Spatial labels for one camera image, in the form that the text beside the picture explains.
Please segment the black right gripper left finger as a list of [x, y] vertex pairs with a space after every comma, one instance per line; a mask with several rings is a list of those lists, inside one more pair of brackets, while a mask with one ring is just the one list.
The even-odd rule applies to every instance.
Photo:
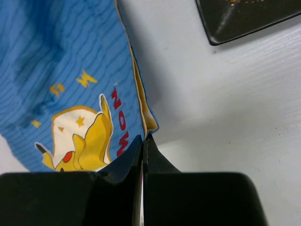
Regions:
[[97, 172], [6, 173], [0, 177], [3, 226], [137, 226], [143, 141]]

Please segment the blue Pikachu placemat cloth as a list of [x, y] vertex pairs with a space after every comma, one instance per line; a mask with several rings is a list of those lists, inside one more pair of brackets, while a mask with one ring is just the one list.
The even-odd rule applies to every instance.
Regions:
[[0, 133], [27, 170], [97, 171], [157, 130], [117, 1], [1, 1]]

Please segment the black and teal square plate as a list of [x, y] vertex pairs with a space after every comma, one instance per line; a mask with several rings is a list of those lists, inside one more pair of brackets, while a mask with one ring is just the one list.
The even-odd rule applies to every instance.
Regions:
[[218, 46], [301, 14], [300, 0], [197, 0], [209, 43]]

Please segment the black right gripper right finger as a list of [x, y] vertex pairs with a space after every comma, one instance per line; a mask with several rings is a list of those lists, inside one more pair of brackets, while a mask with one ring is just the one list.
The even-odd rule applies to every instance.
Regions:
[[266, 226], [251, 179], [238, 172], [179, 171], [152, 136], [143, 144], [146, 226]]

